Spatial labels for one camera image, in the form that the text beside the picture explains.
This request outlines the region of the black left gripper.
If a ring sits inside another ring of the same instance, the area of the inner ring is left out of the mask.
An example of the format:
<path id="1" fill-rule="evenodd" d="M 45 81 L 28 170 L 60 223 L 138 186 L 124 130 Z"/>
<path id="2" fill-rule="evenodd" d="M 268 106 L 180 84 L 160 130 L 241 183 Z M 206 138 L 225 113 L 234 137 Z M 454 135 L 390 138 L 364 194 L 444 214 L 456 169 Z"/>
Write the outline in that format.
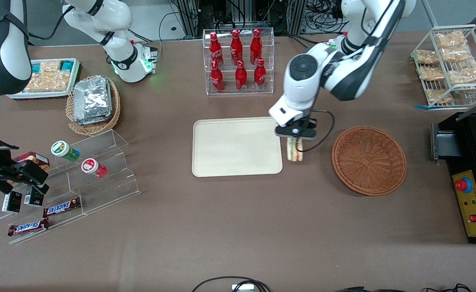
<path id="1" fill-rule="evenodd" d="M 286 138 L 298 138 L 303 140 L 315 140 L 317 137 L 317 120 L 314 118 L 303 118 L 291 121 L 286 126 L 276 126 L 275 135 Z M 299 152 L 303 153 L 303 140 L 299 140 Z M 292 139 L 287 139 L 287 148 L 292 148 Z"/>

